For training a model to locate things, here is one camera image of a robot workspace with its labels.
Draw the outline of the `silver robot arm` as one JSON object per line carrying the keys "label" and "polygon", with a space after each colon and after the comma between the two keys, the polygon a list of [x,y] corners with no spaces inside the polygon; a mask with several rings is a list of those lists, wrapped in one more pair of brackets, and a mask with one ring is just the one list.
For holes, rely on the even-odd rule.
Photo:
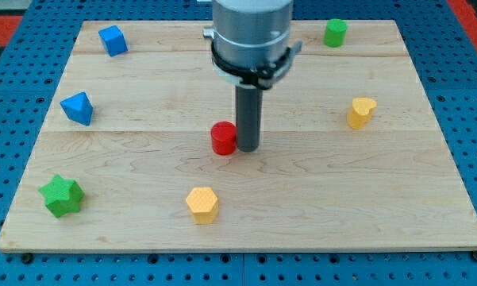
{"label": "silver robot arm", "polygon": [[242,88],[268,90],[289,72],[301,51],[289,46],[293,0],[213,0],[211,40],[216,73]]}

